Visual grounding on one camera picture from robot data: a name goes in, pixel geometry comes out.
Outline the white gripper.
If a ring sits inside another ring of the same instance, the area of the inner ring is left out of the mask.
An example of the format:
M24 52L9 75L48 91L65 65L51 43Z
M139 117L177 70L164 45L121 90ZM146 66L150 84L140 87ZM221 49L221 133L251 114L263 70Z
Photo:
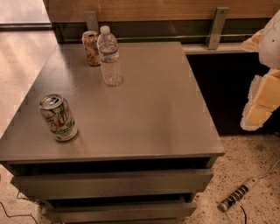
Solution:
M277 70L280 69L280 10L263 30L243 41L241 48L246 52L259 52L260 62L274 68L264 76L256 75L250 84L241 128L255 131L280 107L280 70Z

